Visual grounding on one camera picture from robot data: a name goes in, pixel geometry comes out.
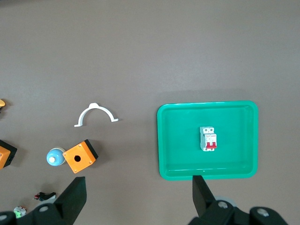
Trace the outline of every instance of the green tray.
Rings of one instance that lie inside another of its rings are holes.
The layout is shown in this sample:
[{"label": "green tray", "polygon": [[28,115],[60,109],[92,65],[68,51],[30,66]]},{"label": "green tray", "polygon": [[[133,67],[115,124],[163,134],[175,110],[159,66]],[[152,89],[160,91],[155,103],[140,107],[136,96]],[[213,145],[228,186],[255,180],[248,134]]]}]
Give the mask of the green tray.
[{"label": "green tray", "polygon": [[[214,127],[215,151],[200,148]],[[166,104],[157,112],[159,172],[166,180],[248,178],[257,170],[258,109],[252,101]]]}]

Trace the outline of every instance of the bolt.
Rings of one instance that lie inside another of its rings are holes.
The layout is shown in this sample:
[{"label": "bolt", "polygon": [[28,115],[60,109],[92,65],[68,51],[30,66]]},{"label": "bolt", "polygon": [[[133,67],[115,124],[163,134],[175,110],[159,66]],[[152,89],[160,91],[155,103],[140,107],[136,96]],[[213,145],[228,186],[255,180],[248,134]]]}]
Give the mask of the bolt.
[{"label": "bolt", "polygon": [[225,202],[218,202],[217,204],[220,208],[227,209],[228,205]]},{"label": "bolt", "polygon": [[7,218],[7,215],[1,215],[0,216],[0,221],[5,220]]},{"label": "bolt", "polygon": [[268,212],[266,210],[262,209],[262,208],[257,209],[257,212],[258,212],[259,215],[262,215],[264,217],[269,216]]},{"label": "bolt", "polygon": [[45,211],[47,211],[48,210],[48,206],[43,206],[43,207],[41,207],[38,211],[39,212],[45,212]]}]

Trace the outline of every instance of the white arch-shaped object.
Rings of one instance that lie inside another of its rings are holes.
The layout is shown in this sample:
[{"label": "white arch-shaped object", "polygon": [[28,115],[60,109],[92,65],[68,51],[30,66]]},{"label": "white arch-shaped object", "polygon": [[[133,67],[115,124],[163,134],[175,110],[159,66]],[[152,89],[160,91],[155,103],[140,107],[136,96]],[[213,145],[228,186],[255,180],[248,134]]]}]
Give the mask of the white arch-shaped object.
[{"label": "white arch-shaped object", "polygon": [[74,125],[74,127],[81,127],[83,125],[83,118],[85,116],[85,114],[91,110],[91,109],[101,109],[102,111],[106,112],[106,114],[109,116],[109,118],[111,119],[111,122],[116,122],[116,121],[119,121],[119,119],[115,119],[112,115],[112,113],[104,108],[104,107],[101,107],[99,106],[97,103],[91,103],[89,105],[89,107],[87,109],[85,109],[79,116],[79,120],[78,120],[78,124]]}]

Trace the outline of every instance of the gray background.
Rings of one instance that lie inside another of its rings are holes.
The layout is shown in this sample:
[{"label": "gray background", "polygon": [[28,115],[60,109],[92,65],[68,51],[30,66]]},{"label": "gray background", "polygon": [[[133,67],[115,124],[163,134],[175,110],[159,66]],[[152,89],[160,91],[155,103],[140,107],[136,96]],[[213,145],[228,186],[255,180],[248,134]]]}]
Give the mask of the gray background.
[{"label": "gray background", "polygon": [[[157,109],[245,99],[259,107],[258,172],[207,183],[299,224],[299,85],[298,0],[2,0],[0,139],[18,152],[0,171],[0,211],[86,176],[76,225],[187,224],[192,182],[158,173]],[[121,121],[93,111],[74,127],[92,102]],[[51,148],[84,139],[99,154],[91,167],[47,164]]]}]

